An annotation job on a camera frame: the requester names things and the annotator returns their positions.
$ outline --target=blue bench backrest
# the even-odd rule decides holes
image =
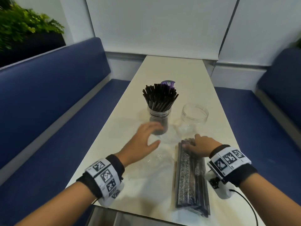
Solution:
[[[0,71],[0,169],[110,73],[99,38]]]
[[[283,50],[258,81],[258,88],[301,128],[301,49]]]

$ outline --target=white table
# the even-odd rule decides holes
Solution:
[[[173,124],[179,121],[182,108],[186,103],[201,104],[209,111],[207,123],[198,130],[201,135],[211,136],[221,143],[238,147],[202,60],[147,56],[68,186],[74,183],[82,175],[84,169],[97,159],[118,152],[134,135],[138,126],[149,120],[142,89],[145,85],[153,85],[164,80],[175,81],[175,88],[179,93],[169,117],[169,130],[160,137],[161,144],[157,150],[144,161],[126,168],[123,175],[125,188],[110,208],[188,226],[254,226],[253,212],[239,195],[235,194],[228,200],[221,200],[209,184],[211,210],[209,218],[174,207],[174,160],[177,159],[178,139]],[[157,138],[151,136],[150,142]],[[166,156],[166,158],[163,157],[164,168],[151,175],[147,174],[150,172],[147,165],[152,165],[155,156],[162,152],[165,152]],[[264,225],[259,217],[258,219],[259,224]]]

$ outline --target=blue bench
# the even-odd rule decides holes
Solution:
[[[301,50],[286,49],[258,82],[301,128]],[[259,173],[301,205],[301,151],[252,91],[216,87],[237,143]]]
[[[0,168],[109,73],[99,38],[0,71]],[[128,84],[110,80],[0,186],[0,225],[16,224],[66,187]]]

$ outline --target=bundle of black straws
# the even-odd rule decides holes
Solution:
[[[175,88],[165,84],[154,84],[154,86],[146,86],[143,96],[151,110],[165,112],[171,108],[179,95]]]

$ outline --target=black planter box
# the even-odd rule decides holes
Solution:
[[[28,34],[21,42],[13,42],[12,49],[0,51],[0,67],[28,59],[35,55],[65,46],[62,34],[41,32]]]

